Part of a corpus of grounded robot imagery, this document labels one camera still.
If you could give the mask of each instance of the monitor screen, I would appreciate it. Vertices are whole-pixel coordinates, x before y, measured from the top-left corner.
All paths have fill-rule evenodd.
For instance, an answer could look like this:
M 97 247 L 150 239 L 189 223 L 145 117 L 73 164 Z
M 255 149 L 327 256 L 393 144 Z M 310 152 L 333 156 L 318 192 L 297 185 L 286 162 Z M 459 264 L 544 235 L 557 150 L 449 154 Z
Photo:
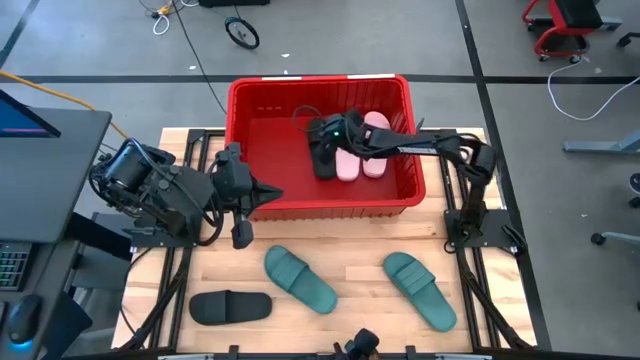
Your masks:
M 0 90 L 0 137 L 59 137 L 60 132 Z

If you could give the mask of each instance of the gray floor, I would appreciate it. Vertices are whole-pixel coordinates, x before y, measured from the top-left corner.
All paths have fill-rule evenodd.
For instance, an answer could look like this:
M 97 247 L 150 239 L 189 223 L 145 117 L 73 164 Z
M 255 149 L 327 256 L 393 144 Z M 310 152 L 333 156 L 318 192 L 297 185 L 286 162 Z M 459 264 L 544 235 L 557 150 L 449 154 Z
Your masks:
M 146 0 L 159 6 L 163 1 Z M 539 63 L 520 15 L 526 0 L 465 0 L 485 75 L 547 76 L 565 60 Z M 27 0 L 0 2 L 0 46 Z M 592 37 L 591 63 L 567 76 L 640 75 L 640 41 L 621 51 L 615 42 L 640 30 L 640 3 L 605 0 L 604 15 L 626 21 L 615 33 Z M 403 0 L 273 0 L 241 7 L 259 31 L 261 46 L 248 52 L 226 37 L 230 8 L 181 12 L 208 74 L 407 73 L 472 75 L 455 2 Z M 19 75 L 198 75 L 177 17 L 164 36 L 134 0 L 41 0 L 3 70 Z M 166 126 L 224 126 L 225 117 L 202 83 L 45 84 L 113 112 L 130 135 L 157 144 Z M 226 103 L 228 83 L 212 84 Z M 559 85 L 558 101 L 588 115 L 618 85 Z M 0 88 L 34 106 L 75 104 L 15 84 Z M 411 83 L 414 114 L 424 126 L 484 127 L 475 84 Z M 564 140 L 616 140 L 638 127 L 636 87 L 622 93 L 591 122 L 575 122 L 552 106 L 543 85 L 489 85 L 511 170 L 551 342 L 555 350 L 617 355 L 639 353 L 636 301 L 638 252 L 610 242 L 596 247 L 592 232 L 638 232 L 628 177 L 638 161 L 626 157 L 564 154 Z M 120 139 L 110 130 L 105 142 Z M 105 211 L 85 192 L 77 210 Z

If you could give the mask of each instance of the wooden table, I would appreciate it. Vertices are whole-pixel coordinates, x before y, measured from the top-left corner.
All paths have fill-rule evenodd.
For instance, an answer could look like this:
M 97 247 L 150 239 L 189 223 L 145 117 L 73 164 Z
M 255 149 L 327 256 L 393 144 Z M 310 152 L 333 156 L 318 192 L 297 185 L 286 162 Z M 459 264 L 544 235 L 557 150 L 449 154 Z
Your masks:
M 182 164 L 188 128 L 166 128 L 160 148 L 171 152 Z M 484 138 L 482 129 L 458 129 Z M 207 166 L 224 139 L 209 146 Z M 197 164 L 199 145 L 194 151 Z M 182 315 L 179 352 L 228 352 L 239 345 L 243 353 L 333 352 L 336 341 L 344 344 L 363 327 L 376 333 L 380 352 L 402 353 L 406 345 L 418 352 L 471 351 L 460 277 L 455 256 L 442 247 L 447 232 L 443 220 L 446 208 L 444 188 L 436 157 L 421 157 L 426 197 L 413 208 L 393 218 L 299 220 L 255 222 L 255 240 L 244 250 L 231 246 L 227 218 L 220 238 L 209 247 L 197 248 L 192 257 L 185 311 Z M 461 204 L 458 186 L 456 203 Z M 494 182 L 487 189 L 488 208 L 500 208 L 502 200 Z M 202 237 L 211 234 L 203 227 Z M 318 276 L 338 294 L 338 305 L 328 315 L 319 315 L 272 283 L 264 272 L 263 259 L 269 247 L 279 244 L 309 263 Z M 123 309 L 137 328 L 156 302 L 165 249 L 149 252 L 132 269 L 123 298 Z M 394 251 L 418 258 L 436 276 L 436 282 L 456 311 L 458 322 L 447 333 L 437 332 L 416 313 L 391 284 L 382 261 Z M 515 259 L 498 249 L 483 249 L 491 296 L 498 309 L 527 342 L 535 344 L 527 302 Z M 468 254 L 469 263 L 473 259 Z M 265 292 L 273 298 L 273 312 L 263 320 L 224 326 L 202 326 L 188 313 L 189 299 L 198 293 L 230 289 Z M 475 303 L 482 335 L 488 346 L 482 307 Z M 168 339 L 173 304 L 169 304 L 161 333 L 161 345 Z M 122 318 L 118 320 L 113 346 L 131 337 Z

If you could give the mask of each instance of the red plastic bin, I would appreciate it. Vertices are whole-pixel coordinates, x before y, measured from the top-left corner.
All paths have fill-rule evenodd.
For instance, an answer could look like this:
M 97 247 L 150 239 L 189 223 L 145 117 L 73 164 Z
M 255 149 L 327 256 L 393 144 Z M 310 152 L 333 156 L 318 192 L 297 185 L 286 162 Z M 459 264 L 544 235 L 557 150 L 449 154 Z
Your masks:
M 247 78 L 229 90 L 226 143 L 239 142 L 243 160 L 262 182 L 284 190 L 257 209 L 253 220 L 381 217 L 398 215 L 425 196 L 417 156 L 389 158 L 379 179 L 362 171 L 353 182 L 319 180 L 313 174 L 307 134 L 291 115 L 310 105 L 323 117 L 352 108 L 383 113 L 396 132 L 415 133 L 409 84 L 398 75 Z M 300 113 L 306 128 L 312 114 Z

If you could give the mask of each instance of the black slipper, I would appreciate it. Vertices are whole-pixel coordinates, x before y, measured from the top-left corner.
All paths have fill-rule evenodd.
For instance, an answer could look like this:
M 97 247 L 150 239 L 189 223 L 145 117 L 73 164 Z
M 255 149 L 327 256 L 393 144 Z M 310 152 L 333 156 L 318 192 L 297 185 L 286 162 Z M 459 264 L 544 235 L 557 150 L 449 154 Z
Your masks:
M 264 293 L 216 291 L 195 295 L 189 313 L 200 325 L 224 325 L 264 319 L 271 314 L 271 298 Z
M 335 149 L 327 149 L 328 143 L 322 141 L 319 129 L 324 125 L 320 118 L 309 122 L 308 138 L 309 150 L 311 151 L 311 161 L 313 162 L 313 173 L 322 180 L 331 180 L 336 177 L 336 152 Z

